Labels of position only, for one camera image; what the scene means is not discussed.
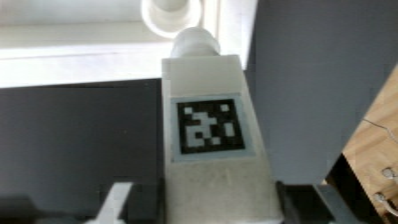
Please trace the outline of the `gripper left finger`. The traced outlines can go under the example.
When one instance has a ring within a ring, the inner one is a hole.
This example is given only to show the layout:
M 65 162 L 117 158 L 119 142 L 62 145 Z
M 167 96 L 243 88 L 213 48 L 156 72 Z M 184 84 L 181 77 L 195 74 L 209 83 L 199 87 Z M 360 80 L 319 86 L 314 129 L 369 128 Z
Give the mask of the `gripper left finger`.
M 156 184 L 115 182 L 96 217 L 83 224 L 154 224 L 159 211 Z

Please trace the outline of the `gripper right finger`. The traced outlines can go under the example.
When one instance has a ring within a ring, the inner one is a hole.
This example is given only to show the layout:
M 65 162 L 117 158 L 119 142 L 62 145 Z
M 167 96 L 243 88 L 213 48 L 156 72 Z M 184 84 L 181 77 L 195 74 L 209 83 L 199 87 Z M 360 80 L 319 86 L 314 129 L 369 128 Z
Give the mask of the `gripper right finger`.
M 277 182 L 282 224 L 362 224 L 330 185 Z

